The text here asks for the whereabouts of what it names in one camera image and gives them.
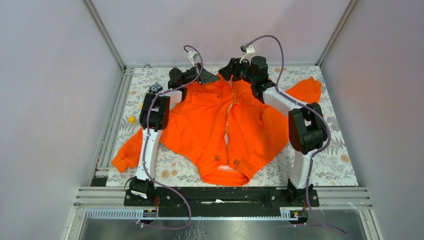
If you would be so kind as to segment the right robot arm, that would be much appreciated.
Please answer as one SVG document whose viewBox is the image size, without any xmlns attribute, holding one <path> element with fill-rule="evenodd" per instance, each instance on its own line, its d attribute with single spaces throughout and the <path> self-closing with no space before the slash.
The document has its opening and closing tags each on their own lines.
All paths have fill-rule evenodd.
<svg viewBox="0 0 424 240">
<path fill-rule="evenodd" d="M 269 79 L 267 60 L 254 56 L 251 60 L 231 58 L 218 73 L 226 81 L 243 80 L 260 102 L 288 118 L 288 138 L 294 149 L 294 165 L 287 188 L 281 196 L 293 206 L 308 205 L 313 185 L 309 183 L 313 157 L 330 142 L 330 132 L 318 103 L 310 104 L 281 92 Z"/>
</svg>

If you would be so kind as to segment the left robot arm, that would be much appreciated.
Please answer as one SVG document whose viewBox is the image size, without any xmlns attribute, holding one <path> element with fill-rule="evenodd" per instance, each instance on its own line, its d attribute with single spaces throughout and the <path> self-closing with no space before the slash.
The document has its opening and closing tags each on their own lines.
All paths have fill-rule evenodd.
<svg viewBox="0 0 424 240">
<path fill-rule="evenodd" d="M 148 206 L 155 200 L 155 161 L 160 138 L 169 123 L 170 110 L 186 99 L 189 84 L 197 82 L 204 85 L 219 79 L 217 75 L 204 70 L 201 63 L 196 63 L 186 71 L 172 68 L 167 90 L 146 94 L 145 106 L 139 117 L 142 128 L 141 152 L 135 176 L 129 183 L 129 194 L 135 196 L 142 205 Z"/>
</svg>

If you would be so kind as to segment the orange zip jacket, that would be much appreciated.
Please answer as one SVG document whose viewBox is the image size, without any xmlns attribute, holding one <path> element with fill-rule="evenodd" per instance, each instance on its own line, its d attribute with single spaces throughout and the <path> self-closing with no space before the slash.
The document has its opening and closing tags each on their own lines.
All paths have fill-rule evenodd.
<svg viewBox="0 0 424 240">
<path fill-rule="evenodd" d="M 192 83 L 169 112 L 160 142 L 188 158 L 203 182 L 243 186 L 289 143 L 289 119 L 243 80 Z"/>
</svg>

